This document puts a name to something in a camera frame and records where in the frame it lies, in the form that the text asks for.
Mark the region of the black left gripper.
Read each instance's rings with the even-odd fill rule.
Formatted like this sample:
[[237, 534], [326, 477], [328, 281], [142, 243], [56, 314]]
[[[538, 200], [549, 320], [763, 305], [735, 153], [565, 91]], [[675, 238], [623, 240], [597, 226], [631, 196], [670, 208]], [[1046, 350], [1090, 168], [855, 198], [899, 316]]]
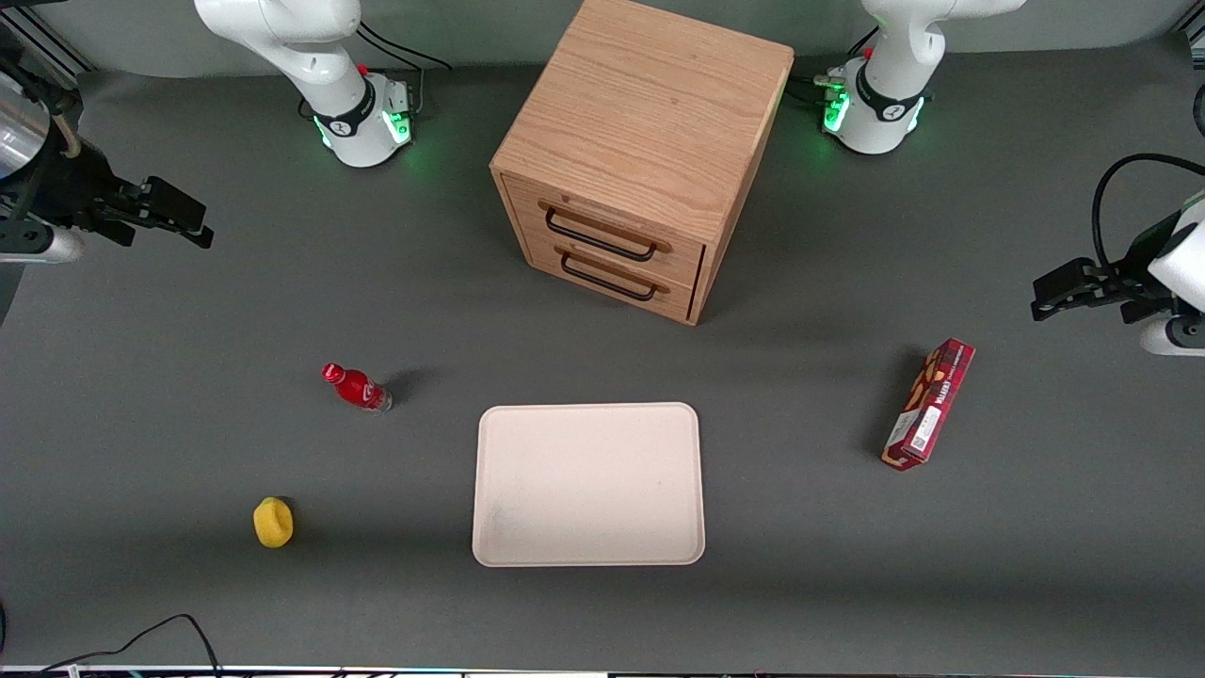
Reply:
[[1091, 258], [1072, 258], [1033, 281], [1030, 317], [1045, 322], [1066, 309], [1112, 303], [1119, 303], [1119, 317], [1125, 325], [1158, 314], [1174, 316], [1178, 312], [1174, 293], [1150, 275], [1156, 258], [1157, 254], [1127, 254], [1103, 265]]

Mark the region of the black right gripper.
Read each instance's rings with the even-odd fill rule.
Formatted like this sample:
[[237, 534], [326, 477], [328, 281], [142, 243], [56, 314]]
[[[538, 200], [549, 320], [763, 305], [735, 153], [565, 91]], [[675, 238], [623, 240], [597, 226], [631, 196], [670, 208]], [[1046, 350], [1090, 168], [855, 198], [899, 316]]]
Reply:
[[199, 248], [207, 250], [214, 244], [214, 231], [202, 224], [206, 206], [158, 176], [129, 182], [69, 173], [57, 189], [57, 226], [101, 235], [120, 248], [133, 246], [143, 210], [169, 226], [178, 226], [180, 236]]

